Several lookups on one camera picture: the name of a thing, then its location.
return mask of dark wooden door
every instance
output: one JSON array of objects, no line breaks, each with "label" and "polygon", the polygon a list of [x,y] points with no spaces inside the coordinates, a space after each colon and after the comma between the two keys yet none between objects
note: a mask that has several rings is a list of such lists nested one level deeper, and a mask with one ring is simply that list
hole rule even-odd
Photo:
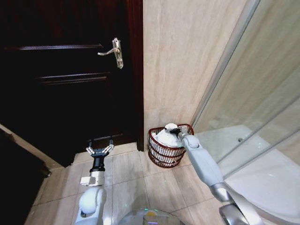
[{"label": "dark wooden door", "polygon": [[[1,23],[1,124],[62,165],[89,139],[136,141],[124,1],[4,0]],[[114,54],[97,55],[114,38],[121,40],[123,69]]]}]

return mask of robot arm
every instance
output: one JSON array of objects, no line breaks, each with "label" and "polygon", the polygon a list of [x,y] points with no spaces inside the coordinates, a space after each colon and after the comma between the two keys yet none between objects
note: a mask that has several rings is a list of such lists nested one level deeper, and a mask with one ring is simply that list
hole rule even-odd
[{"label": "robot arm", "polygon": [[230,203],[219,209],[224,222],[230,225],[263,225],[262,219],[248,200],[224,183],[217,163],[201,146],[199,140],[193,135],[182,132],[178,134],[178,137],[200,180],[210,188],[219,201]]}]

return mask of glass shower door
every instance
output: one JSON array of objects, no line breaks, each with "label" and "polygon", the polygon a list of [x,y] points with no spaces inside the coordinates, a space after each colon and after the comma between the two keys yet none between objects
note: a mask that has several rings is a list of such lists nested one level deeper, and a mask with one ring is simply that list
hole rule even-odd
[{"label": "glass shower door", "polygon": [[260,1],[194,131],[233,189],[300,223],[299,43],[300,1]]}]

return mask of floor tile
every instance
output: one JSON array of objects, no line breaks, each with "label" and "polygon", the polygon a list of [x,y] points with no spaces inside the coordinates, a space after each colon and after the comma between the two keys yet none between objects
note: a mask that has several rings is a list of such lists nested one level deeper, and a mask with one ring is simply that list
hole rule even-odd
[{"label": "floor tile", "polygon": [[148,208],[149,201],[144,178],[130,180],[112,186],[113,224],[132,210]]},{"label": "floor tile", "polygon": [[142,165],[137,151],[114,156],[112,166],[113,184],[143,177]]},{"label": "floor tile", "polygon": [[73,206],[76,196],[69,196],[36,206],[35,213],[29,225],[64,225],[71,224]]},{"label": "floor tile", "polygon": [[109,153],[109,156],[116,156],[119,154],[129,153],[132,151],[137,151],[136,142],[115,146],[112,152]]},{"label": "floor tile", "polygon": [[188,209],[197,225],[223,225],[223,220],[219,214],[219,208],[222,204],[215,198],[189,206]]},{"label": "floor tile", "polygon": [[39,203],[76,195],[79,190],[83,164],[74,164],[63,169],[53,170]]},{"label": "floor tile", "polygon": [[145,177],[150,206],[166,212],[186,207],[172,170]]},{"label": "floor tile", "polygon": [[[136,142],[116,145],[108,157],[132,152],[132,151],[137,151]],[[75,155],[73,164],[82,163],[90,160],[92,160],[92,157],[89,155],[87,151],[85,151],[85,152],[77,153]]]},{"label": "floor tile", "polygon": [[193,225],[193,219],[191,217],[191,214],[189,213],[188,208],[184,208],[175,212],[171,213],[173,216],[177,216],[182,222],[184,222],[186,225]]},{"label": "floor tile", "polygon": [[25,222],[24,225],[31,225],[31,224],[33,224],[32,221],[33,221],[34,213],[36,212],[36,210],[37,210],[37,206],[36,205],[34,205],[34,206],[31,207],[31,210],[30,210],[30,212],[29,212],[29,214],[28,214],[28,216],[26,218],[26,222]]},{"label": "floor tile", "polygon": [[150,158],[148,156],[148,151],[140,151],[139,155],[141,158],[142,170],[143,170],[144,176],[148,176],[148,175],[152,175],[152,174],[170,170],[170,169],[165,169],[165,168],[155,165],[150,160]]},{"label": "floor tile", "polygon": [[184,153],[183,158],[181,159],[180,163],[177,166],[175,166],[174,168],[185,166],[185,165],[191,165],[191,164],[192,163],[188,158],[188,154]]},{"label": "floor tile", "polygon": [[42,197],[42,194],[44,192],[44,189],[48,183],[48,180],[50,179],[50,177],[44,178],[41,187],[39,188],[39,191],[37,193],[36,199],[33,202],[33,205],[37,205]]},{"label": "floor tile", "polygon": [[173,171],[188,206],[213,198],[209,187],[199,179],[192,165],[179,167]]},{"label": "floor tile", "polygon": [[[104,159],[104,167],[105,167],[105,187],[113,184],[113,158],[106,157]],[[93,161],[87,161],[83,163],[81,177],[88,177],[90,175],[90,169],[93,166]],[[85,192],[89,187],[82,186],[80,183],[78,193]]]},{"label": "floor tile", "polygon": [[[113,187],[107,186],[107,187],[105,187],[105,189],[106,189],[106,193],[107,193],[107,198],[106,198],[106,202],[104,204],[102,219],[103,219],[103,225],[111,225],[112,217],[113,217]],[[79,211],[79,200],[82,195],[83,195],[83,193],[80,193],[76,197],[76,204],[74,207],[73,218],[72,218],[73,225],[76,222],[77,214]]]}]

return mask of red wicker basket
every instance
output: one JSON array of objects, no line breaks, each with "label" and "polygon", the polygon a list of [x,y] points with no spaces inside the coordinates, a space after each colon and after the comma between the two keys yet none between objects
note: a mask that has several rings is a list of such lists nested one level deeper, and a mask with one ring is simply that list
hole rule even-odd
[{"label": "red wicker basket", "polygon": [[[187,126],[187,132],[194,135],[193,128],[189,124],[179,124],[179,127]],[[170,148],[163,146],[152,137],[152,133],[158,134],[164,127],[152,128],[149,130],[148,155],[151,161],[162,168],[172,168],[178,165],[186,152],[181,148]]]}]

